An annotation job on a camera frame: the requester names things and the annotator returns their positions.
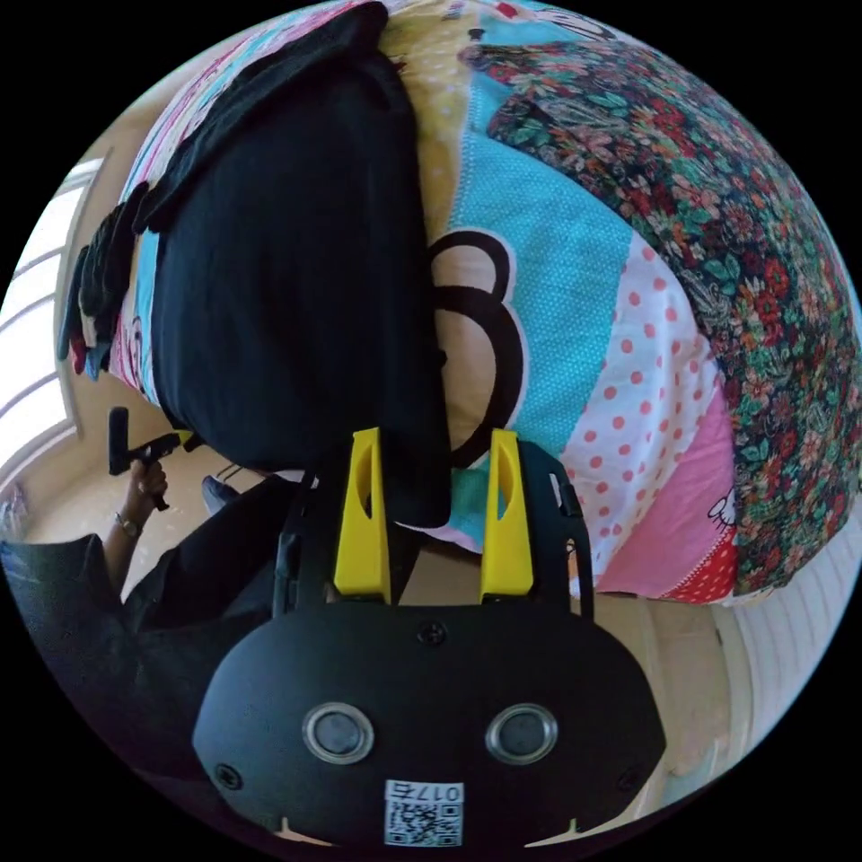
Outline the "person's left hand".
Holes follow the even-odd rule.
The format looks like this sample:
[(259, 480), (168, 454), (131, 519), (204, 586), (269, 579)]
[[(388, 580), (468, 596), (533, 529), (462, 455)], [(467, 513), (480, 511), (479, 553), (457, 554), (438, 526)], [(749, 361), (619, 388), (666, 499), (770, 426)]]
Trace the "person's left hand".
[(159, 462), (132, 461), (124, 512), (128, 520), (141, 525), (158, 507), (157, 499), (167, 490), (167, 479)]

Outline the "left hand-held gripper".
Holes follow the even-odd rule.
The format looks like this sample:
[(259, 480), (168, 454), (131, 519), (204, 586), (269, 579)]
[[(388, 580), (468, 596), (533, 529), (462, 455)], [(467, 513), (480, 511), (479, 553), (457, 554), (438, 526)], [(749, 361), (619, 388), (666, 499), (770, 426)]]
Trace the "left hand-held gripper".
[[(155, 438), (147, 444), (143, 444), (132, 450), (129, 454), (129, 467), (131, 469), (132, 461), (139, 460), (144, 464), (151, 464), (166, 458), (168, 455), (179, 450), (191, 452), (200, 444), (200, 439), (192, 433), (172, 433), (171, 435), (162, 435)], [(157, 499), (158, 507), (155, 512), (165, 512), (168, 510), (168, 504), (162, 498)]]

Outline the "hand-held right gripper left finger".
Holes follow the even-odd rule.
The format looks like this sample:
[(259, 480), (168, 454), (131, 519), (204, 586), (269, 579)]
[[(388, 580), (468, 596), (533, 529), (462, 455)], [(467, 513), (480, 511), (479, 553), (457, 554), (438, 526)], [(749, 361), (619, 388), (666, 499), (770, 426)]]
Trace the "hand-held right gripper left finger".
[(378, 428), (357, 431), (353, 435), (333, 583), (338, 593), (348, 599), (391, 599)]

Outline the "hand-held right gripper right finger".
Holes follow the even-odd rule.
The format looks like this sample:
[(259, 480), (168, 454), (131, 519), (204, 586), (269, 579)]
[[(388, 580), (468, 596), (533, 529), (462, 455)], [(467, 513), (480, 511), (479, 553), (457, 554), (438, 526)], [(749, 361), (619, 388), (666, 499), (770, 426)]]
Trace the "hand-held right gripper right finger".
[(482, 601), (521, 599), (533, 586), (526, 495), (515, 432), (492, 432), (484, 545), (480, 566)]

